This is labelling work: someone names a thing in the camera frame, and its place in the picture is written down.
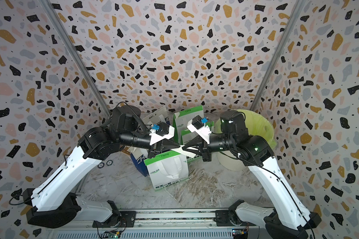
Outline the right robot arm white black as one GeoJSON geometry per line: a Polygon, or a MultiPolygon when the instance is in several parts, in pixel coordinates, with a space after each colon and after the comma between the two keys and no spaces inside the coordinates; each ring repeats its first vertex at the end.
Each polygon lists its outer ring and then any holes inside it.
{"type": "Polygon", "coordinates": [[[306,239],[308,230],[321,223],[319,214],[309,211],[288,184],[269,143],[259,135],[249,133],[244,112],[230,110],[220,114],[221,133],[213,133],[207,118],[199,115],[187,123],[187,129],[197,136],[182,149],[211,161],[214,152],[229,151],[259,180],[273,208],[262,208],[236,201],[228,209],[233,224],[252,223],[265,229],[273,239],[306,239]]]}

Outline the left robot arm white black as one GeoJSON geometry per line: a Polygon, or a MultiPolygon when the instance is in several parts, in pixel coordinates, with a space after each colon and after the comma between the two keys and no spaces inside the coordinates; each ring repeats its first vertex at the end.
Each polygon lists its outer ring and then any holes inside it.
{"type": "Polygon", "coordinates": [[[26,189],[23,203],[31,206],[26,214],[28,224],[49,229],[72,221],[93,221],[97,227],[121,226],[122,216],[113,201],[87,201],[72,190],[87,173],[127,146],[146,149],[149,157],[180,147],[172,139],[175,133],[172,126],[161,122],[148,128],[140,115],[137,107],[125,102],[118,104],[105,123],[81,137],[64,163],[44,183],[26,189]]]}

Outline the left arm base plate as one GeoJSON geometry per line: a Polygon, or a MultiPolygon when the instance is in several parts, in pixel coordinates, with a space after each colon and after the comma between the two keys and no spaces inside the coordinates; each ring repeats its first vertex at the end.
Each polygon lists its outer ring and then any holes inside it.
{"type": "Polygon", "coordinates": [[[113,213],[105,222],[94,221],[93,228],[132,228],[136,219],[136,211],[113,213]]]}

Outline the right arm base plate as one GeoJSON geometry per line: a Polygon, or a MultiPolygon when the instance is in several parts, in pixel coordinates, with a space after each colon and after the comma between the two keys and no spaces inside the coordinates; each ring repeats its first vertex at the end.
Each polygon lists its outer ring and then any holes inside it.
{"type": "Polygon", "coordinates": [[[254,226],[254,224],[249,222],[244,222],[239,219],[237,214],[234,211],[230,210],[216,210],[215,218],[218,227],[227,227],[227,226],[235,226],[235,227],[246,227],[246,226],[254,226]]]}

